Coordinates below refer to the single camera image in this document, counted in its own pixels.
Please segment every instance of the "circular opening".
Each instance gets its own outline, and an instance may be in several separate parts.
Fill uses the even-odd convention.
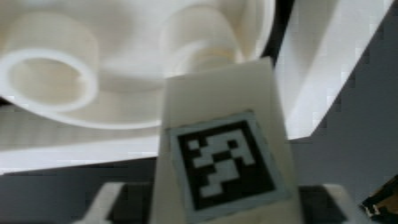
[[[51,59],[28,59],[11,69],[11,86],[21,96],[46,106],[80,99],[85,84],[76,69]]]

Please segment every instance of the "gray surface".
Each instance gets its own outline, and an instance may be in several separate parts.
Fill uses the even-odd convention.
[[[313,137],[293,142],[300,183],[337,183],[361,202],[398,174],[398,4]]]

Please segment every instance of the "white plastic object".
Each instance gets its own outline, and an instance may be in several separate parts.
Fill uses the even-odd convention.
[[[16,19],[27,13],[48,11],[83,24],[101,50],[99,93],[87,107],[73,113],[41,112],[41,116],[16,106],[0,108],[0,174],[158,155],[163,95],[158,37],[167,18],[194,4],[220,10],[245,46],[245,60],[256,59],[268,41],[274,0],[96,0],[94,5],[91,0],[0,1],[0,45]]]
[[[222,67],[242,61],[240,44],[222,12],[192,6],[165,21],[160,35],[165,75]]]
[[[307,137],[339,94],[393,0],[297,0],[275,77],[288,138]]]
[[[108,213],[112,212],[124,185],[126,183],[117,182],[103,184],[85,216],[73,224],[112,224],[112,221],[108,221]]]
[[[341,224],[368,223],[364,212],[361,211],[343,186],[337,184],[323,184],[323,187],[346,217],[346,221]]]
[[[185,125],[201,124],[201,122],[210,122],[213,119],[220,120],[247,110],[250,110],[256,115],[258,127],[263,138],[266,139],[268,151],[274,157],[277,172],[281,172],[290,197],[272,201],[272,203],[261,203],[261,206],[242,210],[234,214],[202,223],[302,223],[293,157],[284,138],[270,59],[266,58],[211,71],[172,77],[167,80],[165,92],[163,127],[149,223],[186,223],[188,214],[185,212],[186,208],[190,208],[185,198],[190,191],[181,187],[181,173],[176,171],[179,167],[172,162],[172,160],[179,161],[179,159],[174,157],[174,148],[170,149],[170,129],[185,128]]]
[[[245,60],[256,59],[268,41],[274,0],[96,0],[94,6],[91,0],[0,1],[0,44],[11,23],[35,11],[71,17],[92,31],[99,44],[96,98],[75,111],[35,111],[41,116],[99,129],[140,129],[160,125],[165,77],[158,37],[167,18],[195,4],[220,10],[245,46]]]
[[[98,41],[64,15],[14,22],[0,57],[0,95],[30,111],[71,111],[98,95]]]

